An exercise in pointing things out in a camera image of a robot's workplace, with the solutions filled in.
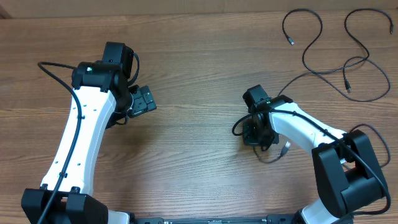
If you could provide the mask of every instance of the wooden surface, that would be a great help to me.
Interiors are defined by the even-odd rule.
[[[347,11],[322,11],[324,33],[308,51],[315,69],[341,66],[362,50],[346,34]],[[388,11],[398,21],[396,10]],[[158,109],[105,132],[95,171],[94,196],[112,210],[138,217],[253,217],[294,213],[317,196],[310,156],[293,147],[265,165],[231,134],[247,113],[242,94],[261,84],[270,96],[305,71],[301,55],[317,35],[309,14],[284,12],[174,16],[119,16],[0,21],[0,223],[27,223],[20,201],[37,188],[57,151],[67,120],[68,92],[36,66],[39,61],[78,65],[101,59],[106,41],[125,42],[140,56],[139,85],[149,85]],[[398,35],[387,19],[357,13],[348,22],[388,74],[392,90],[372,103],[353,103],[315,77],[295,82],[284,94],[319,120],[349,130],[374,125],[392,149],[383,169],[391,210],[358,223],[395,223],[398,218]],[[71,71],[52,69],[71,82]],[[381,94],[385,79],[370,64],[348,70],[352,97]],[[341,73],[328,78],[344,89]],[[381,142],[367,129],[380,160]],[[274,149],[271,156],[277,154]],[[372,204],[379,209],[385,201]]]
[[[12,18],[125,16],[222,12],[396,9],[396,0],[0,0]]]

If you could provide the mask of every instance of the white arm segment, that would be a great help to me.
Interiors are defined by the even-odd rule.
[[[302,114],[312,121],[316,122],[323,129],[327,129],[328,132],[339,139],[343,137],[345,131],[332,128],[326,124],[323,124],[319,120],[313,118],[303,110],[299,108],[296,103],[284,103],[275,108],[275,110],[286,110],[296,111],[296,113]],[[288,137],[302,149],[306,150],[310,156],[312,156],[312,149],[319,146],[321,143],[331,143],[335,140],[319,131],[312,124],[308,123],[298,116],[285,113],[273,112],[269,114],[272,129],[278,134],[283,134]],[[331,224],[338,220],[325,208],[320,198],[313,202],[311,205],[306,206],[301,215],[306,224]]]
[[[332,128],[320,122],[319,120],[313,118],[303,110],[299,108],[296,103],[284,103],[280,105],[275,110],[286,110],[286,111],[296,111],[298,114],[302,114],[312,121],[317,123],[323,129],[327,129],[328,132],[339,139],[343,137],[345,131]],[[331,143],[335,140],[325,136],[321,131],[312,124],[308,123],[298,116],[286,113],[269,113],[269,120],[271,122],[272,129],[278,133],[288,137],[302,149],[306,150],[310,156],[312,156],[312,149],[319,146],[321,143]]]
[[[92,196],[95,162],[106,124],[116,107],[116,100],[110,91],[104,93],[97,87],[82,86],[74,91],[80,101],[84,119],[81,120],[80,133],[68,165],[67,176],[62,180],[59,191],[70,192],[72,187],[79,187],[81,194]],[[77,114],[76,102],[72,98],[68,122],[57,155],[42,181],[42,184],[48,184],[48,190],[54,189],[67,158],[76,130]]]

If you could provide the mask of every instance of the wooden table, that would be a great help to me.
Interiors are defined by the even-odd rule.
[[[346,34],[347,11],[322,11],[324,31],[308,51],[312,68],[330,69],[363,51]],[[388,11],[398,22],[398,11]],[[20,201],[38,188],[57,151],[70,94],[39,70],[51,61],[78,65],[100,60],[106,41],[124,42],[140,56],[139,85],[149,85],[157,110],[105,132],[95,171],[94,196],[112,210],[138,217],[254,217],[294,213],[318,198],[310,156],[293,147],[274,164],[261,164],[232,125],[247,114],[242,100],[261,84],[270,96],[305,71],[303,49],[318,21],[297,13],[286,29],[285,12],[174,16],[117,16],[0,21],[0,223],[28,223]],[[348,26],[388,74],[392,90],[372,103],[343,98],[315,77],[296,81],[284,94],[336,128],[374,125],[392,149],[383,169],[393,204],[387,214],[358,223],[398,218],[398,35],[375,12],[350,17]],[[71,82],[71,71],[52,68]],[[352,97],[380,95],[387,84],[369,63],[348,70]],[[327,76],[344,90],[341,73]],[[380,163],[385,149],[368,129]],[[278,153],[277,148],[269,157]],[[384,206],[385,200],[370,209]]]

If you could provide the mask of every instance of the wall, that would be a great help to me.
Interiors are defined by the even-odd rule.
[[[3,17],[77,17],[137,14],[396,9],[397,0],[0,0]]]

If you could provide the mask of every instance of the black and white robotic arm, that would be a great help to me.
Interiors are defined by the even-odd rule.
[[[94,169],[105,129],[117,124],[119,119],[125,118],[127,121],[128,118],[156,109],[149,88],[131,86],[127,80],[130,77],[133,53],[124,44],[108,42],[102,61],[82,62],[73,71],[73,91],[80,101],[82,110],[80,135],[56,192],[56,199],[51,202],[52,209],[45,214],[43,224],[173,223],[161,218],[136,219],[131,213],[110,211],[92,197]],[[246,120],[243,125],[244,143],[267,149],[271,144],[279,142],[279,134],[288,137],[312,156],[320,195],[317,201],[299,210],[295,215],[269,215],[259,222],[329,224],[342,218],[343,222],[340,223],[350,223],[352,220],[347,221],[347,215],[384,196],[379,183],[360,164],[344,172],[341,163],[357,161],[349,156],[335,139],[321,131],[320,127],[349,144],[387,186],[366,135],[360,131],[345,133],[329,127],[306,114],[286,96],[269,98],[259,85],[248,89],[243,98],[251,114],[251,119]],[[43,178],[40,189],[26,189],[24,192],[21,204],[31,223],[38,222],[57,184],[75,133],[77,111],[76,102],[72,98],[69,118],[57,155]],[[318,127],[300,116],[306,117]],[[211,220],[174,220],[174,223],[216,222],[214,219]]]

